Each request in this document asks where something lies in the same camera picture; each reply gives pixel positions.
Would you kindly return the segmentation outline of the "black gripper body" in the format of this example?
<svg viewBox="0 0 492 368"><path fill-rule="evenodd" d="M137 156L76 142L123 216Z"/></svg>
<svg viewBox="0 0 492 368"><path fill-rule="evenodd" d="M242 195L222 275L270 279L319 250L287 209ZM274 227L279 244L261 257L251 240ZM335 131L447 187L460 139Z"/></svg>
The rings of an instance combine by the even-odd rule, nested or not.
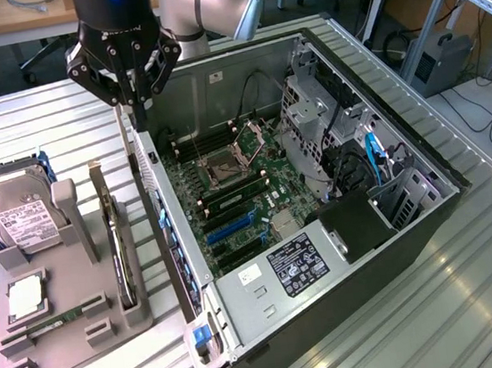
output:
<svg viewBox="0 0 492 368"><path fill-rule="evenodd" d="M152 96L145 65L157 50L160 32L151 0L73 0L79 43L116 75L114 91L122 103Z"/></svg>

